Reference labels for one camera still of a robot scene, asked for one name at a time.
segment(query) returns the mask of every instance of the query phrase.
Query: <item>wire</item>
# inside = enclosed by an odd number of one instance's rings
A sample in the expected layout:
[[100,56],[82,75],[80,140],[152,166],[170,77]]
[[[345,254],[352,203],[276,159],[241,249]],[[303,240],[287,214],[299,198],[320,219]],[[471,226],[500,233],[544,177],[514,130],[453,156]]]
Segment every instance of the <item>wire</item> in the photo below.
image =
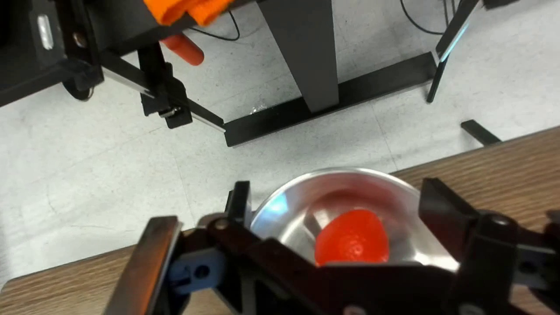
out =
[[233,26],[234,26],[234,33],[236,33],[234,37],[222,37],[222,35],[208,33],[208,32],[199,30],[199,28],[191,28],[191,30],[192,30],[192,32],[196,32],[196,33],[201,33],[201,35],[212,37],[212,39],[226,40],[226,42],[236,42],[236,40],[240,40],[240,39],[241,39],[241,32],[240,32],[238,21],[236,21],[236,18],[233,16],[233,12],[231,12],[231,11],[227,11],[227,14],[229,14],[231,23],[233,23]]
[[423,33],[429,33],[429,35],[443,35],[443,32],[432,32],[432,30],[427,30],[427,28],[423,28],[422,25],[418,25],[409,14],[408,14],[408,11],[406,11],[406,5],[404,5],[404,0],[401,0],[401,7],[402,7],[402,12],[404,12],[404,16],[406,16],[406,19],[415,26],[415,28],[418,28],[418,30],[422,30]]

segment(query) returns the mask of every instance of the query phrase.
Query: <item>red ball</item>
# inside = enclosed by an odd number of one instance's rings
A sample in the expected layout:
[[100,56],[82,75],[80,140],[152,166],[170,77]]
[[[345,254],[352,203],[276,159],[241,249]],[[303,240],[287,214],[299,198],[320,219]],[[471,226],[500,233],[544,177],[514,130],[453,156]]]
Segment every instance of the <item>red ball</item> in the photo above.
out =
[[388,240],[371,210],[350,210],[329,222],[315,240],[315,263],[387,263]]

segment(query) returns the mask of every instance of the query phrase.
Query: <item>gray floor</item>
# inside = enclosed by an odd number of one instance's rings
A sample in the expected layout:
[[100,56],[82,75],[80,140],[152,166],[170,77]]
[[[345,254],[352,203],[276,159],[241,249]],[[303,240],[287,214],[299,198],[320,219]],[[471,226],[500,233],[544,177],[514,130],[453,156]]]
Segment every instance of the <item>gray floor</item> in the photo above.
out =
[[[409,4],[443,28],[439,0]],[[394,172],[479,147],[458,123],[478,119],[502,138],[560,121],[560,2],[478,11],[453,54],[434,105],[415,88],[227,149],[205,124],[166,130],[143,117],[138,96],[115,82],[77,103],[61,88],[0,109],[0,285],[138,240],[154,215],[185,226],[220,212],[234,180],[248,179],[254,205],[285,180],[317,168]],[[236,44],[192,35],[206,63],[170,56],[189,96],[233,119],[297,96],[255,5],[238,9]],[[415,56],[437,39],[416,32],[399,2],[336,0],[339,77]],[[212,32],[231,33],[222,18]]]

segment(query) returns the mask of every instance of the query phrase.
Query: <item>metal bowl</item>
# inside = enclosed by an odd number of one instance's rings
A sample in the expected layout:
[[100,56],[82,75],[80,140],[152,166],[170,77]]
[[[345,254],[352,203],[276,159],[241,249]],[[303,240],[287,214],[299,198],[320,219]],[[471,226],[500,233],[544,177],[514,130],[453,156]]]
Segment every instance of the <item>metal bowl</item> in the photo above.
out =
[[409,184],[364,168],[322,170],[301,175],[276,189],[257,210],[250,231],[276,238],[315,263],[315,238],[338,215],[353,208],[374,212],[387,231],[387,264],[420,263],[457,270],[418,217],[420,193]]

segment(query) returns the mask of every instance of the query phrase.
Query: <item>screw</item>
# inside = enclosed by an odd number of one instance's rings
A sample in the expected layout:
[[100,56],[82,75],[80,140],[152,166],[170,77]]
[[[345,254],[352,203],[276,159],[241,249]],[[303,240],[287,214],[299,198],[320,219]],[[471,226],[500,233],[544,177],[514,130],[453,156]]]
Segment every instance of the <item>screw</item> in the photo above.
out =
[[159,116],[164,117],[164,119],[168,119],[168,117],[173,117],[177,112],[178,112],[178,109],[173,107],[173,109],[170,109],[170,110],[159,112]]
[[364,308],[348,305],[343,312],[343,315],[367,315]]
[[45,16],[45,14],[37,16],[37,26],[38,26],[38,35],[40,35],[42,47],[45,51],[52,51],[54,49],[54,39],[52,39],[49,16]]
[[492,221],[495,222],[495,224],[499,224],[499,226],[507,226],[509,224],[509,219],[507,217],[504,217],[504,215],[492,215]]
[[82,33],[75,32],[72,33],[73,44],[80,49],[87,47],[87,40]]
[[215,221],[215,229],[226,229],[227,228],[227,221],[226,219],[219,219]]
[[486,315],[486,313],[476,305],[464,303],[458,306],[458,315]]

